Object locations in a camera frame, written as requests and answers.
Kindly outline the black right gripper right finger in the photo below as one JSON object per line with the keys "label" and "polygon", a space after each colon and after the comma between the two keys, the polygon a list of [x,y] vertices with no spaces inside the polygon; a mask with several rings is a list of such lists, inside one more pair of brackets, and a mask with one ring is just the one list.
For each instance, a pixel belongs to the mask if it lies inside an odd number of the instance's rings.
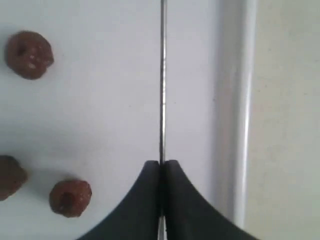
{"label": "black right gripper right finger", "polygon": [[190,182],[177,160],[163,166],[164,215],[169,240],[251,240],[210,205]]}

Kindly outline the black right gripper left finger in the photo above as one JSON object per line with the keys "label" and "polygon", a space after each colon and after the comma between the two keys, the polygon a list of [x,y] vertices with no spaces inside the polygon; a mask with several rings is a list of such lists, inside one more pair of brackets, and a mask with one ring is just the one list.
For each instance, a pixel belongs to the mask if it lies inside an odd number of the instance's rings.
{"label": "black right gripper left finger", "polygon": [[81,240],[156,240],[159,227],[160,165],[148,160],[117,207]]}

